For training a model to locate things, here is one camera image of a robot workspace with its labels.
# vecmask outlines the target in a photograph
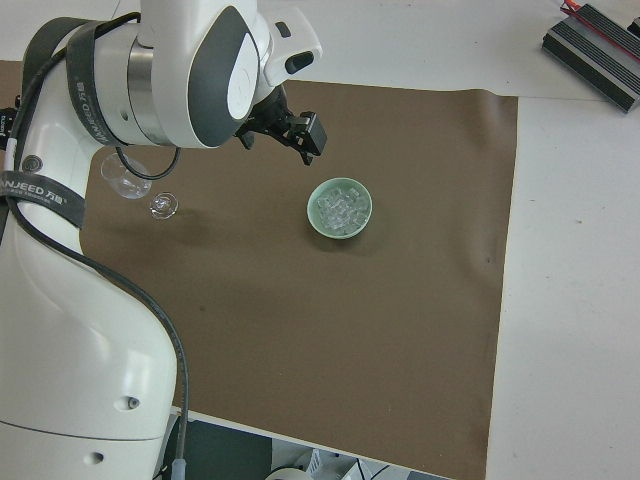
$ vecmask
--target transparent glass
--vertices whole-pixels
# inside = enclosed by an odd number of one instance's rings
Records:
[[[126,158],[129,164],[140,173],[149,174],[149,171],[139,161],[128,155]],[[118,195],[125,198],[142,198],[151,190],[151,180],[136,177],[127,170],[122,165],[117,153],[112,153],[102,161],[100,174]]]
[[[162,192],[153,197],[149,204],[151,216],[157,220],[171,218],[178,210],[178,199],[173,193]]]

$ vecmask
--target red wire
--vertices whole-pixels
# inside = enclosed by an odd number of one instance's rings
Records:
[[[633,53],[632,51],[626,49],[624,46],[616,43],[615,41],[613,41],[611,38],[609,38],[606,34],[604,34],[603,32],[601,32],[600,30],[598,30],[591,22],[589,22],[588,20],[582,18],[578,12],[576,10],[573,9],[573,6],[577,6],[578,9],[580,8],[579,5],[577,5],[575,2],[573,2],[573,0],[566,0],[565,3],[567,5],[568,8],[564,8],[564,7],[560,7],[560,10],[562,10],[564,13],[566,13],[567,15],[569,15],[570,17],[575,18],[576,20],[578,20],[580,23],[582,23],[583,25],[585,25],[586,27],[588,27],[590,30],[594,31],[595,33],[597,33],[599,36],[601,36],[602,38],[604,38],[607,42],[609,42],[611,45],[613,45],[614,47],[619,48],[620,50],[622,50],[623,52],[625,52],[627,55],[629,55],[631,58],[633,58],[636,62],[640,62],[640,56],[636,55],[635,53]]]

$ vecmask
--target cable connector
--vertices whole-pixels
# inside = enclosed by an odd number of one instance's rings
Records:
[[[176,458],[171,464],[171,480],[184,480],[187,461],[184,458]]]

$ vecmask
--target brown paper sheet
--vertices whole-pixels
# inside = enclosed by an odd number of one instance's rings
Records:
[[[304,167],[265,137],[184,152],[141,200],[93,164],[83,248],[156,296],[191,409],[445,477],[484,478],[516,147],[515,98],[290,82],[329,137]],[[168,149],[127,152],[160,171]],[[322,181],[373,196],[357,237],[308,224]],[[175,217],[148,203],[170,191]]]

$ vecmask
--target cable strap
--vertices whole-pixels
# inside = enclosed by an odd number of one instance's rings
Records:
[[[37,203],[56,212],[78,228],[84,224],[85,201],[69,187],[35,173],[5,170],[0,173],[0,197]]]
[[[103,145],[123,147],[107,125],[96,91],[94,54],[96,28],[104,22],[81,26],[67,42],[67,84],[73,108],[84,128]]]

